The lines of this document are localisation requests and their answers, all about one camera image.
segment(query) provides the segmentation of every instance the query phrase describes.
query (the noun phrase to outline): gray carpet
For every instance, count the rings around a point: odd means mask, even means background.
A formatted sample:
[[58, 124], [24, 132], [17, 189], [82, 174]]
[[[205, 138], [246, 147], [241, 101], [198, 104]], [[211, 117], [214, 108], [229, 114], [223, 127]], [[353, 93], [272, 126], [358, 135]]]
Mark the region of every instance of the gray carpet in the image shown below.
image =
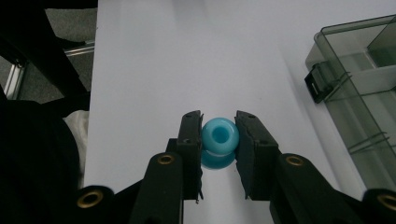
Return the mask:
[[[94, 40], [96, 9], [48, 9], [47, 15], [57, 36], [73, 41]], [[72, 56], [69, 60], [78, 71], [84, 86], [90, 90], [93, 53]], [[0, 84], [3, 87], [7, 82], [10, 67], [10, 63], [0, 58]], [[20, 99], [45, 103], [62, 97], [61, 93], [32, 64], [26, 66]]]

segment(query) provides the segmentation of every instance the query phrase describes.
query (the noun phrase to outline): transparent plastic box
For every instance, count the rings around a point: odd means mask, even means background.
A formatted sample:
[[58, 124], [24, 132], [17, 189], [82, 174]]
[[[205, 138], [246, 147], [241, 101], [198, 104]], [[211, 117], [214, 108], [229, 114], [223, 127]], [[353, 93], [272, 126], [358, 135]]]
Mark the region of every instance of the transparent plastic box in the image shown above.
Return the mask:
[[396, 190], [396, 15], [324, 27], [305, 63], [366, 187]]

